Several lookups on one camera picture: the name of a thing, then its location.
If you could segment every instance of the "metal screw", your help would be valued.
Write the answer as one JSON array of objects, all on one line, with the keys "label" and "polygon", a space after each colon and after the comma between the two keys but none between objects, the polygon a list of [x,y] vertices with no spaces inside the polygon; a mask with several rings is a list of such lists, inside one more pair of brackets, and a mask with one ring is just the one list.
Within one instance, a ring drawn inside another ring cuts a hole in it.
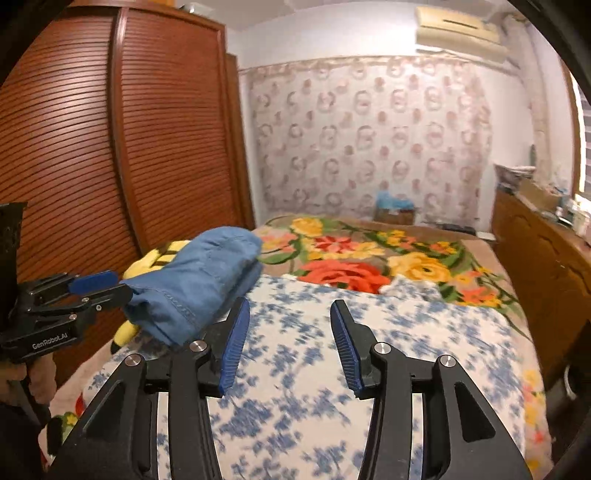
[{"label": "metal screw", "polygon": [[385,355],[386,353],[390,353],[392,351],[392,347],[389,346],[387,343],[380,342],[380,343],[376,343],[374,345],[374,350],[377,353],[381,353],[382,355]]},{"label": "metal screw", "polygon": [[195,340],[189,345],[192,352],[203,352],[207,348],[207,344],[203,340]]},{"label": "metal screw", "polygon": [[137,353],[132,353],[125,358],[125,365],[128,367],[135,367],[136,365],[139,365],[141,361],[142,358]]},{"label": "metal screw", "polygon": [[444,367],[454,367],[456,365],[456,359],[451,355],[443,355],[439,361]]}]

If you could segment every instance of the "patterned curtain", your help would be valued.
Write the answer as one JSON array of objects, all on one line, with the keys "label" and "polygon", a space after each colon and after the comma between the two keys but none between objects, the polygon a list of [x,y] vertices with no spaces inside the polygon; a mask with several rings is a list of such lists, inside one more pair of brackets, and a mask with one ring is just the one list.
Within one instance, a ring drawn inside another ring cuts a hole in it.
[{"label": "patterned curtain", "polygon": [[469,62],[352,57],[246,74],[270,213],[369,219],[387,190],[414,202],[417,222],[473,225],[492,133]]}]

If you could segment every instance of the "wooden cabinet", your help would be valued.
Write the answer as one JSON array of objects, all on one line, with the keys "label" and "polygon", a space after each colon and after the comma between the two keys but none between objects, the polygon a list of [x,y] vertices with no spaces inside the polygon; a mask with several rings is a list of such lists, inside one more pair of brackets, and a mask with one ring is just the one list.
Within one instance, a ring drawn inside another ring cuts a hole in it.
[{"label": "wooden cabinet", "polygon": [[492,230],[495,252],[527,316],[548,387],[591,319],[591,248],[504,192],[496,195]]}]

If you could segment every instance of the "ceiling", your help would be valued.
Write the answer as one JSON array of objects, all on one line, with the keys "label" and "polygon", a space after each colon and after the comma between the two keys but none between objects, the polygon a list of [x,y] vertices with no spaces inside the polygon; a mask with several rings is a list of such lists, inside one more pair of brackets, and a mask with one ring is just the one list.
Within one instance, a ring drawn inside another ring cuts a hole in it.
[{"label": "ceiling", "polygon": [[[350,1],[374,0],[199,0],[196,13],[219,21],[234,30],[244,30],[257,23],[291,15],[305,8],[342,4]],[[193,3],[176,0],[177,6]],[[514,10],[507,0],[407,0],[407,3],[427,4],[462,11],[483,18],[498,12]]]}]

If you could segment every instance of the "folded blue fabric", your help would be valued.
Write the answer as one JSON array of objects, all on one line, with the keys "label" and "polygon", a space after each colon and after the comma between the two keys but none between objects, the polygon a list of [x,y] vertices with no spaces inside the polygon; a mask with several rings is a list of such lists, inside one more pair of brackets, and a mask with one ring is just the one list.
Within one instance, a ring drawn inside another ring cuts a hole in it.
[{"label": "folded blue fabric", "polygon": [[202,233],[162,269],[123,281],[134,292],[125,315],[167,345],[198,338],[255,285],[262,271],[256,259],[261,245],[243,228]]}]

